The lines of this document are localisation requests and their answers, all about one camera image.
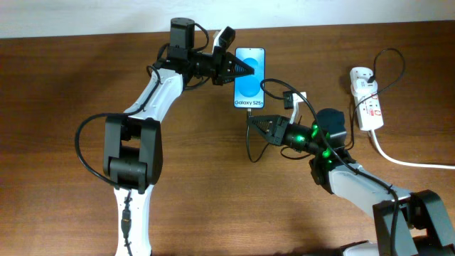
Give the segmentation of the blue Galaxy smartphone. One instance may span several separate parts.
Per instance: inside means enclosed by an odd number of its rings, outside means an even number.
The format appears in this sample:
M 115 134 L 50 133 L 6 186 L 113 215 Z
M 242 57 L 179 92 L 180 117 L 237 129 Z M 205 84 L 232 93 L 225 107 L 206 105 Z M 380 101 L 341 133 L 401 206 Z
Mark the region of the blue Galaxy smartphone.
M 236 78 L 234 81 L 234 107 L 262 109 L 264 92 L 260 82 L 265 77 L 265 49 L 237 48 L 235 56 L 254 69 L 253 75 Z

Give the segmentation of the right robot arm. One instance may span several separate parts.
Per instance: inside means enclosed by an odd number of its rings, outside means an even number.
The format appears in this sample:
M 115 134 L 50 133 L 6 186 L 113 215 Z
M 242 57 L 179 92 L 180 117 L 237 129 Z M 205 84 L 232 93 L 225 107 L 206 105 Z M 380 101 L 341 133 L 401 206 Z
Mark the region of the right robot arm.
M 367 172 L 344 147 L 344 114 L 323 109 L 310 127 L 280 115 L 249 116 L 269 143 L 306 152 L 316 184 L 375 221 L 376 242 L 353 242 L 320 255 L 453 255 L 454 227 L 438 194 L 411 192 Z

